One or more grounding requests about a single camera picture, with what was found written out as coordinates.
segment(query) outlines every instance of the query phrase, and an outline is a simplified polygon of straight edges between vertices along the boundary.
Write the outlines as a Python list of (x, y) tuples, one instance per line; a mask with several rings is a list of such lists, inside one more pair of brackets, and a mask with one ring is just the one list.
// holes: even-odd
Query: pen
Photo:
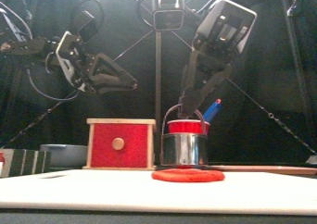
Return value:
[(210, 106), (210, 108), (207, 109), (207, 111), (203, 114), (203, 120), (210, 123), (214, 116), (216, 115), (216, 113), (219, 112), (222, 108), (222, 100), (216, 99), (215, 102), (212, 103), (212, 105)]

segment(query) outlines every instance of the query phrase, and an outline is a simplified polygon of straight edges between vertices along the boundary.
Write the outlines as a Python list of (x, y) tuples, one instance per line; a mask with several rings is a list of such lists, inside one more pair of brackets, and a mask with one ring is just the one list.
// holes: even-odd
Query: red object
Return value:
[(168, 182), (211, 182), (223, 180), (224, 174), (219, 170), (169, 168), (153, 171), (152, 179)]
[[(169, 133), (191, 132), (191, 133), (203, 134), (203, 126), (202, 126), (200, 120), (177, 119), (177, 120), (168, 121), (167, 125), (168, 125)], [(204, 121), (206, 134), (208, 134), (208, 126), (210, 124)]]
[(0, 153), (0, 177), (1, 177), (4, 165), (5, 165), (4, 153)]
[(0, 162), (2, 162), (5, 164), (4, 153), (0, 153)]
[(152, 119), (88, 119), (89, 168), (151, 168)]

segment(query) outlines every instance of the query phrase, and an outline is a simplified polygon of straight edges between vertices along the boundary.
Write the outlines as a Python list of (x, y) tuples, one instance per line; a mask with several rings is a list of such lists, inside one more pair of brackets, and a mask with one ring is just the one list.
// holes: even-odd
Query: metal bar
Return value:
[(280, 0), (280, 2), (283, 6), (284, 22), (286, 22), (287, 34), (290, 38), (291, 57), (293, 57), (293, 64), (294, 64), (294, 70), (295, 70), (295, 75), (297, 75), (299, 93), (301, 93), (301, 98), (302, 98), (306, 126), (307, 126), (309, 136), (311, 139), (311, 144), (314, 144), (315, 146), (315, 132), (314, 132), (311, 108), (310, 108), (310, 102), (309, 102), (309, 91), (307, 91), (307, 85), (306, 85), (306, 80), (305, 80), (305, 71), (302, 70), (302, 60), (301, 60), (301, 55), (299, 55), (299, 50), (298, 50), (298, 42), (295, 38), (293, 18), (287, 16), (287, 9), (290, 8), (290, 3), (289, 3), (289, 0)]

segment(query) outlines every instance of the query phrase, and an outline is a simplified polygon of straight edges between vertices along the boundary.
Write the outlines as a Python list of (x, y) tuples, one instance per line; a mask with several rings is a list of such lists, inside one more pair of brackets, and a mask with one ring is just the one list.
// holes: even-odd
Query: red box face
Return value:
[[(143, 124), (93, 124), (91, 167), (145, 168), (148, 126)], [(124, 142), (113, 148), (113, 140)]]

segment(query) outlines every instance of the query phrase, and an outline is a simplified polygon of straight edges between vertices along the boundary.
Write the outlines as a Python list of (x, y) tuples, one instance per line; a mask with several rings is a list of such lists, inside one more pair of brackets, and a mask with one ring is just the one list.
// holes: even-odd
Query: round knob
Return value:
[(112, 140), (112, 148), (113, 150), (121, 150), (124, 148), (124, 140), (121, 138), (115, 138)]

